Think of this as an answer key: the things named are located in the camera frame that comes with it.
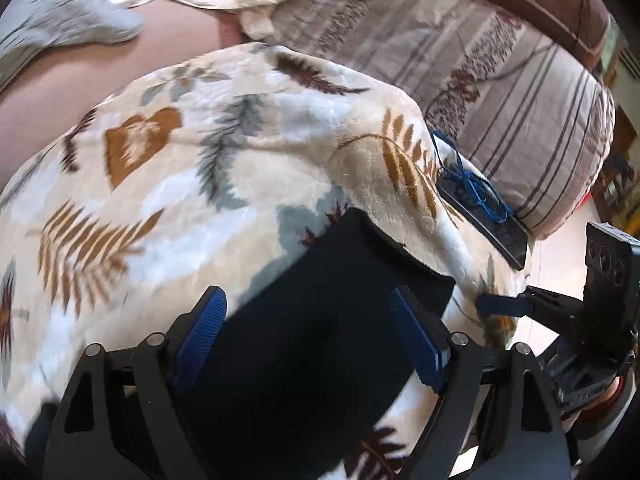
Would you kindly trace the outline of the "person's right hand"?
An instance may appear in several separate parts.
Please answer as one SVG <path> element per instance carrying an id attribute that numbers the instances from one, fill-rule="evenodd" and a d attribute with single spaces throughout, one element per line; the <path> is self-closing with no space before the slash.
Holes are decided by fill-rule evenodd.
<path id="1" fill-rule="evenodd" d="M 600 394 L 600 396 L 597 396 L 595 399 L 591 400 L 588 404 L 586 404 L 582 408 L 578 408 L 578 410 L 571 412 L 570 414 L 565 414 L 562 417 L 562 423 L 565 426 L 570 426 L 576 419 L 578 419 L 578 417 L 580 416 L 580 414 L 582 414 L 582 412 L 590 411 L 601 404 L 607 404 L 608 402 L 615 401 L 616 398 L 620 395 L 618 393 L 618 390 L 620 390 L 620 388 L 623 388 L 624 382 L 625 382 L 625 379 L 623 377 L 620 377 L 620 376 L 615 377 L 614 380 L 612 381 L 612 384 L 609 385 L 608 388 L 606 388 Z"/>

